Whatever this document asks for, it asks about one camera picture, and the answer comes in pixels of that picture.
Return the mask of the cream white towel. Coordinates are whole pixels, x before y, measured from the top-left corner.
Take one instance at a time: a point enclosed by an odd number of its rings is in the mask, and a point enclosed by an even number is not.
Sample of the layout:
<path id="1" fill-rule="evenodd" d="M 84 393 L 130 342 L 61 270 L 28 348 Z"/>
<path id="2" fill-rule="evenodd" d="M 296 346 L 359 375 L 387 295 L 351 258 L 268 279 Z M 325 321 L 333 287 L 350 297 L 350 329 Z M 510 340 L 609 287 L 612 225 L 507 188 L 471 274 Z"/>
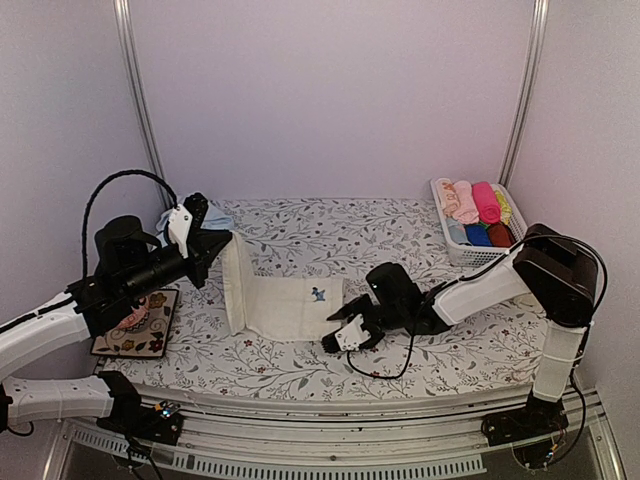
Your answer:
<path id="1" fill-rule="evenodd" d="M 340 277 L 268 277 L 254 273 L 247 244 L 234 232 L 221 252 L 230 333 L 250 330 L 277 342 L 318 341 L 332 331 L 328 317 L 343 305 Z"/>

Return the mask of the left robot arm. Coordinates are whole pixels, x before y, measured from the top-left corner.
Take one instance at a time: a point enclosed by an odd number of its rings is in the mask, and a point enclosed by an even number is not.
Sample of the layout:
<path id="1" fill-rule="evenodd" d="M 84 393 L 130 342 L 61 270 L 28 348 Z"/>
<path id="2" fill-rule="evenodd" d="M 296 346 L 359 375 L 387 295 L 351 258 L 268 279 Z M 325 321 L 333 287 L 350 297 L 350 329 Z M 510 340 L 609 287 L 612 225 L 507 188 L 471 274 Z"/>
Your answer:
<path id="1" fill-rule="evenodd" d="M 186 277 L 202 288 L 232 233 L 204 229 L 181 209 L 174 210 L 166 228 L 162 243 L 144 232 L 135 216 L 111 220 L 95 235 L 99 262 L 93 275 L 2 325 L 2 430 L 40 419 L 90 416 L 103 428 L 132 435 L 141 433 L 149 420 L 160 420 L 118 372 L 44 381 L 34 388 L 12 375 L 61 347 L 104 335 L 133 314 L 144 297 L 176 280 Z"/>

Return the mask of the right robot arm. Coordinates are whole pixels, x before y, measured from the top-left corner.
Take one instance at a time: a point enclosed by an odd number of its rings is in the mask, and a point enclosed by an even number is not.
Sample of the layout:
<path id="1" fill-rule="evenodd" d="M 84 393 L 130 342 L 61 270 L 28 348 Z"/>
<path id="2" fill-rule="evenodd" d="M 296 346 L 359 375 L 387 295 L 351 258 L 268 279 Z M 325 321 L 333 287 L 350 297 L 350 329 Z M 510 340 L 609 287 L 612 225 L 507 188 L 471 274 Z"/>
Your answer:
<path id="1" fill-rule="evenodd" d="M 371 349 L 396 329 L 412 338 L 440 334 L 497 304 L 532 295 L 548 322 L 533 386 L 523 407 L 485 416 L 482 431 L 497 445 L 567 428 L 562 396 L 608 282 L 604 261 L 588 244 L 535 224 L 494 261 L 427 292 L 398 263 L 379 265 L 366 280 L 370 294 L 330 315 L 342 326 L 322 338 L 325 352 Z"/>

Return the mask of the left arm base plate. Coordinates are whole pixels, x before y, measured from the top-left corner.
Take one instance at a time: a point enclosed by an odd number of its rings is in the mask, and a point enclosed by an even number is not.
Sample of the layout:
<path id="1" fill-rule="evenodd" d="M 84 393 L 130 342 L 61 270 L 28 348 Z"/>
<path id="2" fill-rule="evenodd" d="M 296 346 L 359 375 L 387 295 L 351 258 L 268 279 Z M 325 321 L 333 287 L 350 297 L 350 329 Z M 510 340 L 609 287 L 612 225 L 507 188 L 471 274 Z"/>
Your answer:
<path id="1" fill-rule="evenodd" d="M 130 405 L 114 408 L 108 417 L 96 421 L 98 427 L 127 439 L 170 446 L 177 445 L 183 423 L 181 405 L 170 401 L 162 401 L 153 407 Z"/>

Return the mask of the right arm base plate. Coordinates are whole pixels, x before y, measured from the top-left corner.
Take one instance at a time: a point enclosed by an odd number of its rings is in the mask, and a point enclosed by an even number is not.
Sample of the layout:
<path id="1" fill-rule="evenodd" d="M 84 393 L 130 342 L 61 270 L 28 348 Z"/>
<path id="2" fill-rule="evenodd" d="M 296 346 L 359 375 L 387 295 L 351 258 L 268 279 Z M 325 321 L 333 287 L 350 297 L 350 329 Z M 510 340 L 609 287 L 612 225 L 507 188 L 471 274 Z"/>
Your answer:
<path id="1" fill-rule="evenodd" d="M 497 446 L 559 433 L 568 425 L 561 400 L 548 402 L 529 396 L 522 407 L 484 416 L 481 433 L 490 446 Z"/>

